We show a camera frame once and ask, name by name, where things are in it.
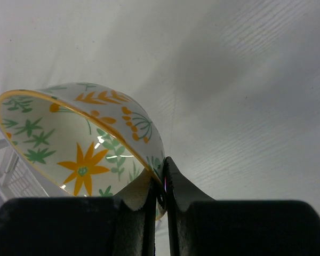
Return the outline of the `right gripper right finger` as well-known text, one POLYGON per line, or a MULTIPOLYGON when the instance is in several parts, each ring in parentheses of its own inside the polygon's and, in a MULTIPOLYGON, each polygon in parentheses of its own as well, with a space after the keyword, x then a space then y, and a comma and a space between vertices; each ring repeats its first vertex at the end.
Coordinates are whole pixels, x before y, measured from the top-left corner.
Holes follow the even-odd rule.
POLYGON ((296 200, 215 200, 164 162, 172 255, 320 255, 320 216, 296 200))

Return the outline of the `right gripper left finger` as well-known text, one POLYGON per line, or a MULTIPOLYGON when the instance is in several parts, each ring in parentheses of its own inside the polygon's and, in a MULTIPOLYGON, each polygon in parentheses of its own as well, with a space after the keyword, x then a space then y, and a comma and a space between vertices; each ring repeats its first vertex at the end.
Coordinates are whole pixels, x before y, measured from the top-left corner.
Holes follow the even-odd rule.
POLYGON ((0 208, 0 255, 154 255, 155 183, 139 210, 113 197, 15 198, 0 208))

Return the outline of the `floral white ceramic bowl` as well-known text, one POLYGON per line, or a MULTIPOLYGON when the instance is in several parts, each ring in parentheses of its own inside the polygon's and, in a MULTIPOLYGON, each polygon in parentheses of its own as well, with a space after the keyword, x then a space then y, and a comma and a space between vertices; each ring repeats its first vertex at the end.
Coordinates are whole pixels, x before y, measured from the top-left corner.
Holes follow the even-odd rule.
POLYGON ((165 214, 162 138, 130 96, 86 82, 11 90, 0 95, 0 128, 33 168, 68 194, 118 195, 137 210, 152 177, 156 218, 165 214))

